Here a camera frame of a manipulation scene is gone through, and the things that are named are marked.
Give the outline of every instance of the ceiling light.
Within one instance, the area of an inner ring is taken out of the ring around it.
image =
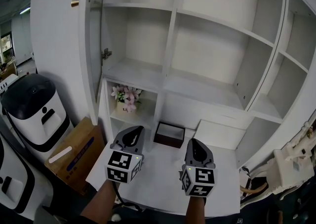
[[[23,14],[23,13],[25,13],[26,11],[29,11],[30,9],[31,9],[31,7],[27,7],[25,10],[23,10],[23,11],[20,12],[20,15]]]

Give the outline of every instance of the black cable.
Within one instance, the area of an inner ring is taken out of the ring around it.
[[[138,205],[136,205],[136,204],[134,204],[134,203],[131,203],[131,202],[124,202],[124,201],[122,200],[122,198],[120,197],[119,190],[118,190],[118,188],[117,188],[117,184],[116,184],[114,181],[112,181],[112,185],[113,185],[113,189],[114,189],[114,191],[115,191],[115,193],[116,193],[118,199],[119,199],[120,202],[121,202],[120,204],[114,205],[114,206],[112,207],[112,209],[117,208],[117,207],[120,207],[120,206],[133,206],[133,207],[135,207],[135,208],[137,209],[137,211],[138,211],[139,213],[141,213],[141,212],[143,211]]]

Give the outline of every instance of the small box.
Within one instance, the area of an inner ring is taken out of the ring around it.
[[[181,176],[187,196],[208,197],[215,186],[216,169],[186,166]]]
[[[159,122],[154,142],[181,148],[186,129],[184,127]]]
[[[121,183],[130,183],[140,171],[143,156],[110,148],[107,148],[105,153],[106,179]]]
[[[104,148],[99,126],[85,117],[46,160],[45,166],[81,195],[89,184],[85,181]]]

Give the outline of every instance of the blue label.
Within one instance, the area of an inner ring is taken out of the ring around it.
[[[80,160],[80,158],[84,155],[84,153],[87,151],[87,149],[92,145],[94,141],[94,137],[92,137],[88,143],[82,148],[82,150],[78,153],[78,155],[73,159],[73,161],[68,165],[67,171],[70,171],[76,163]]]

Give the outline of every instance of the white table surface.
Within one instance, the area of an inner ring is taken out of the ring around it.
[[[131,184],[121,184],[119,193],[123,199],[156,210],[185,215],[189,197],[182,190],[179,171],[184,164],[189,139],[180,149],[154,143],[145,156],[141,171]],[[240,211],[239,174],[234,150],[208,146],[213,152],[218,179],[205,205],[205,216],[226,216]],[[86,181],[99,190],[105,181],[102,151]]]

